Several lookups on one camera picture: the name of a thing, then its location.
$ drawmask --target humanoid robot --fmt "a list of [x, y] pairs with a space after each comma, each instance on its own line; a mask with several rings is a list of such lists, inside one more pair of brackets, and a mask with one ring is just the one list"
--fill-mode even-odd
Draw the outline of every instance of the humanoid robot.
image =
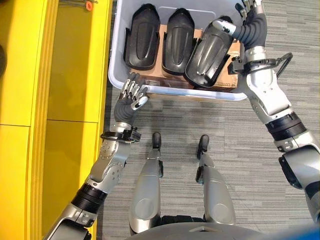
[[[223, 19], [212, 24], [239, 40], [240, 58], [228, 66], [229, 74], [238, 74], [238, 89], [246, 94], [252, 109], [274, 138], [283, 153], [279, 163], [288, 182], [305, 192], [305, 199], [313, 221], [320, 221], [320, 145], [305, 128], [291, 107], [277, 78], [292, 58], [288, 53], [278, 59], [267, 58], [265, 41], [267, 20], [261, 0], [244, 0], [244, 8], [237, 6], [243, 18], [242, 26]], [[282, 61], [276, 73], [273, 68]], [[130, 154], [131, 144], [140, 140], [134, 127], [137, 111], [147, 102], [147, 88], [139, 75], [131, 73], [123, 85], [114, 109], [116, 124], [101, 135], [103, 143], [97, 161], [83, 186], [66, 206], [44, 240], [90, 240], [87, 227], [97, 219], [100, 206], [121, 177]], [[163, 175], [160, 160], [161, 136], [152, 136], [152, 150], [138, 177], [129, 214], [133, 236], [128, 239], [249, 239], [259, 233], [235, 226], [236, 217], [228, 188], [215, 169], [207, 147], [209, 137], [199, 141], [199, 168], [196, 181], [203, 185], [204, 216], [160, 216], [160, 182]]]

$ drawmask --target yellow drawer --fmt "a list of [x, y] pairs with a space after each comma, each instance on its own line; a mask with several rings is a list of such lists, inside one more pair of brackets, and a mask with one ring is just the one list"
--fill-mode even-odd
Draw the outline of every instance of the yellow drawer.
[[10, 182], [0, 239], [40, 240], [96, 159], [111, 12], [112, 0], [91, 12], [59, 0], [0, 3], [0, 180]]

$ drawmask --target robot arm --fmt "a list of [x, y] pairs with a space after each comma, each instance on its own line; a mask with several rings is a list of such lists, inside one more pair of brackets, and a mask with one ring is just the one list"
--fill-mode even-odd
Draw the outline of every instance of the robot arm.
[[148, 101], [147, 88], [141, 91], [142, 84], [139, 74], [132, 73], [128, 77], [114, 108], [116, 124], [111, 131], [101, 135], [103, 142], [97, 161], [43, 240], [91, 239], [86, 228], [93, 225], [100, 206], [120, 180], [130, 154], [130, 144], [140, 140], [141, 135], [132, 125], [137, 110]]
[[[235, 58], [228, 66], [228, 72], [238, 74], [238, 87], [247, 95], [252, 109], [266, 125], [278, 150], [284, 153], [279, 162], [285, 177], [292, 186], [304, 190], [312, 219], [319, 222], [320, 144], [305, 128], [277, 84], [277, 78], [290, 62], [292, 54], [287, 53], [278, 59], [267, 58], [267, 20], [262, 1], [243, 0], [243, 3], [245, 9], [240, 4], [236, 5], [244, 19], [243, 26], [221, 19], [212, 23], [244, 46], [244, 56]], [[275, 73], [273, 68], [282, 61], [284, 64]]]

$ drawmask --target black foot cover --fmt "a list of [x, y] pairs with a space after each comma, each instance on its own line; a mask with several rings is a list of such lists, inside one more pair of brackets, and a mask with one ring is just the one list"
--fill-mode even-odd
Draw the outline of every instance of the black foot cover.
[[178, 8], [169, 18], [163, 38], [162, 68], [172, 75], [184, 75], [194, 50], [195, 23], [188, 10]]
[[152, 148], [159, 149], [161, 148], [161, 135], [159, 132], [154, 132], [152, 134]]
[[200, 138], [200, 141], [199, 141], [198, 151], [197, 151], [197, 154], [196, 154], [196, 157], [198, 159], [201, 158], [201, 154], [203, 152], [205, 152], [205, 153], [207, 152], [208, 145], [209, 145], [209, 136], [208, 135], [202, 135], [201, 138]]
[[[232, 22], [227, 16], [221, 19]], [[185, 79], [196, 87], [211, 88], [230, 57], [227, 53], [232, 41], [231, 36], [209, 23], [185, 68]]]
[[126, 29], [124, 61], [132, 69], [150, 70], [156, 64], [159, 47], [160, 19], [155, 6], [144, 4]]

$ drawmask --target orange cap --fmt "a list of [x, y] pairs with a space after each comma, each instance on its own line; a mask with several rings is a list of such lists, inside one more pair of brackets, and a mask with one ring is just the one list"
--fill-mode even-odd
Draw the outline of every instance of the orange cap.
[[93, 8], [92, 2], [86, 1], [86, 2], [85, 2], [85, 8], [86, 8], [89, 12], [91, 12], [91, 11], [92, 11], [92, 8]]

